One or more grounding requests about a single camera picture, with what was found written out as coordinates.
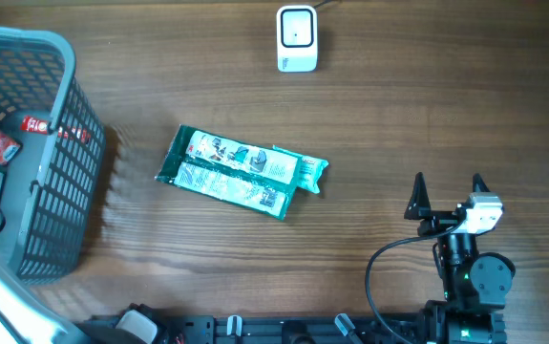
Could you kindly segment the green sponge pack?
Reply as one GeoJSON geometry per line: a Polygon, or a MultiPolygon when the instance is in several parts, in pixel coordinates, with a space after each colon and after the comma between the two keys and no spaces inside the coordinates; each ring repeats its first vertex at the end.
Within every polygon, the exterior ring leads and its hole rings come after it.
{"type": "Polygon", "coordinates": [[[299,173],[292,155],[182,125],[155,180],[283,220],[299,173]]]}

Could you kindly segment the red coffee stick sachet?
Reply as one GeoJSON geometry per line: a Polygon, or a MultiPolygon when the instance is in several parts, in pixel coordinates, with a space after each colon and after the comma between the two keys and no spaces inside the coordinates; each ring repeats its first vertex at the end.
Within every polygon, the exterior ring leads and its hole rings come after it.
{"type": "MultiPolygon", "coordinates": [[[[48,127],[49,122],[47,120],[28,115],[25,115],[22,118],[20,124],[21,131],[42,135],[48,134],[48,127]]],[[[59,127],[57,135],[63,139],[77,138],[82,143],[88,143],[91,139],[91,135],[85,129],[77,127],[72,127],[70,130],[65,130],[62,127],[59,127]]]]}

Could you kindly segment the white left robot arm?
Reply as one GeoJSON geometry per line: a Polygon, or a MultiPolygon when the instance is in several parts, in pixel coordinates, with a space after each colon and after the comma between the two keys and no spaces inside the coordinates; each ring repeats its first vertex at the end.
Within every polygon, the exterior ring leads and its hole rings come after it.
{"type": "Polygon", "coordinates": [[[0,343],[80,344],[90,338],[51,311],[10,270],[0,255],[0,343]]]}

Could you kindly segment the teal wet wipes pack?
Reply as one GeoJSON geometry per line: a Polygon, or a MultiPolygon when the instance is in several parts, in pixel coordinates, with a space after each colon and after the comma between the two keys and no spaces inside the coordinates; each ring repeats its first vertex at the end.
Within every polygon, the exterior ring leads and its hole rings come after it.
{"type": "Polygon", "coordinates": [[[328,167],[327,160],[292,152],[276,145],[273,146],[273,150],[288,154],[299,160],[299,188],[302,188],[303,190],[306,190],[313,194],[320,193],[320,187],[318,185],[318,182],[322,177],[323,172],[328,167]]]}

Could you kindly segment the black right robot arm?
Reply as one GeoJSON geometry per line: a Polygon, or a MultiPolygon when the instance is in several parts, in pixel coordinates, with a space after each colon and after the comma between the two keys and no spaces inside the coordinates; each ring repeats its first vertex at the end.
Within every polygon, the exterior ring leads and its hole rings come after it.
{"type": "Polygon", "coordinates": [[[477,237],[494,230],[503,212],[501,199],[478,174],[465,202],[451,211],[433,210],[424,176],[416,174],[404,218],[420,223],[420,239],[436,240],[433,259],[445,293],[443,301],[429,301],[420,311],[420,343],[507,342],[501,311],[516,268],[507,257],[477,248],[477,237]]]}

